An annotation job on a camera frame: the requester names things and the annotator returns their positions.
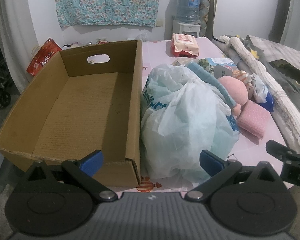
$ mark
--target box handle hole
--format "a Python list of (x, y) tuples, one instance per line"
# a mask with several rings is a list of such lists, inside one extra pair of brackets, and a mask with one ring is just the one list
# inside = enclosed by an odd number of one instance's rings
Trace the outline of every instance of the box handle hole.
[(109, 62), (110, 58), (107, 54), (98, 54), (88, 57), (87, 61), (89, 64), (106, 63)]

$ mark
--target pink bubble wrap pouch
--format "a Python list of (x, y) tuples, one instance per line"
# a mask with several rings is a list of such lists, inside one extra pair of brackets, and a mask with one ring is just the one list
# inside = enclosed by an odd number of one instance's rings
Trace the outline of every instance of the pink bubble wrap pouch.
[(271, 114), (262, 106), (248, 100), (240, 116), (237, 125), (262, 139)]

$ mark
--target red wipes package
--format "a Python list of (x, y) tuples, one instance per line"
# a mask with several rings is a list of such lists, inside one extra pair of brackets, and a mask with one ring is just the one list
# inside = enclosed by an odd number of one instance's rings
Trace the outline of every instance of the red wipes package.
[(171, 39), (171, 52), (175, 57), (199, 56), (199, 45), (194, 36), (174, 33)]
[(52, 38), (49, 38), (39, 49), (27, 68), (27, 72), (35, 76), (58, 51), (62, 50)]

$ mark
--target plastic bottle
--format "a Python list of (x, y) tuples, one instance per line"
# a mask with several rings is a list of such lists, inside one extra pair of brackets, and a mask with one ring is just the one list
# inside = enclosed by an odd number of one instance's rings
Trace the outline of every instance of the plastic bottle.
[(182, 23), (199, 23), (200, 0), (178, 0), (176, 20)]

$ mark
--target floral fabric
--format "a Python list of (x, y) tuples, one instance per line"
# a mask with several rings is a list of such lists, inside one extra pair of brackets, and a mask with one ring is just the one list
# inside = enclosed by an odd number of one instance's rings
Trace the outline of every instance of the floral fabric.
[(61, 27), (71, 25), (155, 26), (159, 0), (56, 0)]

